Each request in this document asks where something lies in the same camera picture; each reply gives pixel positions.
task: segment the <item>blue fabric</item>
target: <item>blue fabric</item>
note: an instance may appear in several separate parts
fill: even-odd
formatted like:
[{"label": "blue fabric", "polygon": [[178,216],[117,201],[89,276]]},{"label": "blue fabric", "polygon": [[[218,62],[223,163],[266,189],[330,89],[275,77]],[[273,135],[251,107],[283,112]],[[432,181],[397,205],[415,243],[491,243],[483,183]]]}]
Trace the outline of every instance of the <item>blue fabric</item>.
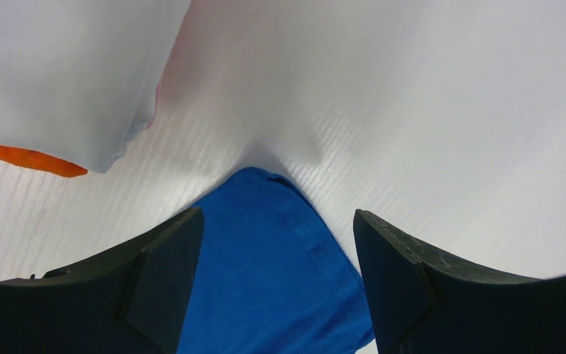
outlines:
[{"label": "blue fabric", "polygon": [[244,169],[196,206],[205,232],[179,354],[347,354],[374,338],[359,274],[287,179]]}]

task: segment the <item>blue towel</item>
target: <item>blue towel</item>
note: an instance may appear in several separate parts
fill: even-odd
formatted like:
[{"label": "blue towel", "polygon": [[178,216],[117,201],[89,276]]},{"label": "blue towel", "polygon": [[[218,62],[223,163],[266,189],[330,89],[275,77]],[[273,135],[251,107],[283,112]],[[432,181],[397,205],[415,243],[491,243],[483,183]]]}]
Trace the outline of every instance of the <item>blue towel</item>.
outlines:
[{"label": "blue towel", "polygon": [[374,338],[359,274],[287,179],[247,168],[196,206],[205,232],[179,354],[352,354]]}]

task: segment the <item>folded blue cloth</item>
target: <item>folded blue cloth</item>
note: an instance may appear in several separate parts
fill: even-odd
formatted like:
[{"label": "folded blue cloth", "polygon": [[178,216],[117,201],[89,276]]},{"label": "folded blue cloth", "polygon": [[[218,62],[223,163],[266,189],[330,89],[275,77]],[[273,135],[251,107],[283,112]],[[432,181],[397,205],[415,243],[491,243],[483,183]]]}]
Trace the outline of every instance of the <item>folded blue cloth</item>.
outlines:
[{"label": "folded blue cloth", "polygon": [[247,168],[195,206],[205,232],[179,354],[346,354],[374,338],[359,274],[287,179]]}]

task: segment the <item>orange fabric edge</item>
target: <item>orange fabric edge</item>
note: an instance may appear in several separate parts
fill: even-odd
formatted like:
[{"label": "orange fabric edge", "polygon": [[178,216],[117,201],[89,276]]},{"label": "orange fabric edge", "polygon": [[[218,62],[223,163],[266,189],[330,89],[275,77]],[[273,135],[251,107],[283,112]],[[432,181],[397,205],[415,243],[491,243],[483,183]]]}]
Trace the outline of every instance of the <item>orange fabric edge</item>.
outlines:
[{"label": "orange fabric edge", "polygon": [[67,178],[83,176],[88,173],[88,170],[85,168],[71,162],[38,151],[25,150],[18,147],[0,145],[0,160],[19,167],[54,173]]}]

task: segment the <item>blue cloth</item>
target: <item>blue cloth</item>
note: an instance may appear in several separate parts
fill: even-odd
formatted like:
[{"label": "blue cloth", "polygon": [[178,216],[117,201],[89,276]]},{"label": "blue cloth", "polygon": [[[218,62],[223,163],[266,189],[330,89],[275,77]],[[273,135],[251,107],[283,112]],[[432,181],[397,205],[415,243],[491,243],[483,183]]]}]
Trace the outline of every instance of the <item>blue cloth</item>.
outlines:
[{"label": "blue cloth", "polygon": [[374,338],[359,274],[287,179],[244,169],[196,206],[205,232],[179,354],[347,354]]}]

